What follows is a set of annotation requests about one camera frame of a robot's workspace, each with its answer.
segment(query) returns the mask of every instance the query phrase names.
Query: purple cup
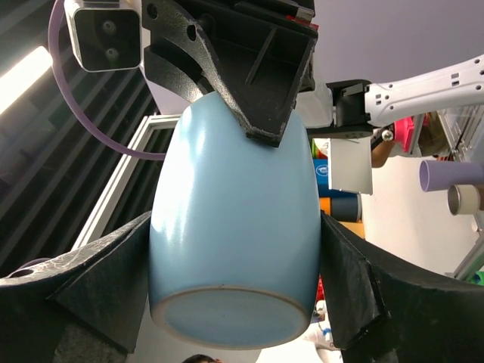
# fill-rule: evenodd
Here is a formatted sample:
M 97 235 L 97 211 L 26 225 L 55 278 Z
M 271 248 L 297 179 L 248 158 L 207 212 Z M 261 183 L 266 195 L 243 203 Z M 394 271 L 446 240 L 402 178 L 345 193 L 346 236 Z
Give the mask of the purple cup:
M 423 191 L 444 191 L 452 185 L 481 184 L 484 184 L 484 168 L 480 163 L 424 160 L 420 165 Z

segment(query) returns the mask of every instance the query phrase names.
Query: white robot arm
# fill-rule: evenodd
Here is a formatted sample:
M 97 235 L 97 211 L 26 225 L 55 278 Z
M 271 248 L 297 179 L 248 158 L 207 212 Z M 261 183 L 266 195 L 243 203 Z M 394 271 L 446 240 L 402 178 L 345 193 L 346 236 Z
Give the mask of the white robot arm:
M 316 90 L 298 95 L 296 111 L 307 129 L 330 126 L 328 103 L 332 93 L 320 79 Z M 444 108 L 484 103 L 484 54 L 454 66 L 409 79 L 366 86 L 365 112 L 372 126 L 384 127 L 399 119 Z
M 402 81 L 371 84 L 365 109 L 373 126 L 407 116 L 484 103 L 484 54 L 472 60 Z

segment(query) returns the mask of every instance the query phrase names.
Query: light blue vase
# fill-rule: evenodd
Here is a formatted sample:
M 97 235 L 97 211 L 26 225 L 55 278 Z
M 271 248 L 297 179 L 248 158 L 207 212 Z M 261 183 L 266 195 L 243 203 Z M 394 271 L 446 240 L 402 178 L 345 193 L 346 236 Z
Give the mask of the light blue vase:
M 306 130 L 293 113 L 279 148 L 246 138 L 218 94 L 175 128 L 150 231 L 155 323 L 192 343 L 258 349 L 309 325 L 321 219 Z

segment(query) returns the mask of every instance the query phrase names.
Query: pink object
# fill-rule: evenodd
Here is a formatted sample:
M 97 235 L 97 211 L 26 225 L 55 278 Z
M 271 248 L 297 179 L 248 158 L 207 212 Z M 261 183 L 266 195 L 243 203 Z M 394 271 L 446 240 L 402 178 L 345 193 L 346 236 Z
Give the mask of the pink object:
M 423 120 L 423 125 L 429 124 L 429 117 L 426 115 Z M 407 153 L 410 150 L 411 138 L 414 135 L 414 120 L 411 117 L 405 117 L 397 121 L 395 124 L 395 141 L 402 144 L 403 152 Z

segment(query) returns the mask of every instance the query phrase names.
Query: cup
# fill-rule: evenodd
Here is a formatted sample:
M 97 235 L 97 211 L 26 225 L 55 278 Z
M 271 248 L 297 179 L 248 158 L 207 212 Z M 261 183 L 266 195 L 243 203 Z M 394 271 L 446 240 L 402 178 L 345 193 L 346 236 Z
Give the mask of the cup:
M 453 216 L 476 214 L 484 210 L 484 187 L 452 185 L 447 191 L 447 203 Z
M 320 243 L 299 116 L 291 115 L 280 146 L 269 147 L 246 137 L 218 94 L 193 103 L 175 127 L 154 200 L 154 322 L 219 349 L 289 342 L 311 320 Z
M 423 191 L 444 191 L 452 185 L 481 184 L 484 184 L 484 168 L 480 163 L 424 160 L 420 165 Z

